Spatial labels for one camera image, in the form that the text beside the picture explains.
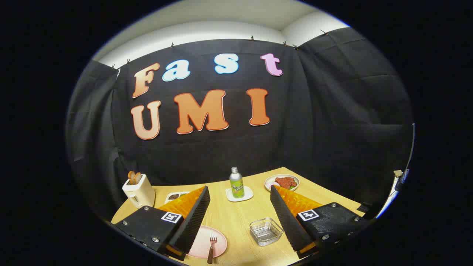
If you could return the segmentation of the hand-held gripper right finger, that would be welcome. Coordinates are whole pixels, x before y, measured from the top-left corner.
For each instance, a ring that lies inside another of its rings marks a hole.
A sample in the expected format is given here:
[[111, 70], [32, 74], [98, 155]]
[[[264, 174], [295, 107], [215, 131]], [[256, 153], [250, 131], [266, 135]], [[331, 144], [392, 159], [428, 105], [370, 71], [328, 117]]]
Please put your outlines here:
[[333, 251], [370, 225], [340, 203], [320, 204], [280, 186], [271, 186], [270, 200], [299, 259]]

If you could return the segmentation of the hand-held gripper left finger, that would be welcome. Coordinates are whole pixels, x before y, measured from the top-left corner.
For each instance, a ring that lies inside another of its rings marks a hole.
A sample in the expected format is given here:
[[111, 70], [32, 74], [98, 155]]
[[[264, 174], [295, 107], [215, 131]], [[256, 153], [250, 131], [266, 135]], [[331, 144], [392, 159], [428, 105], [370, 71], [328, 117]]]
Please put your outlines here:
[[210, 202], [203, 186], [161, 207], [142, 207], [115, 226], [154, 252], [184, 260]]

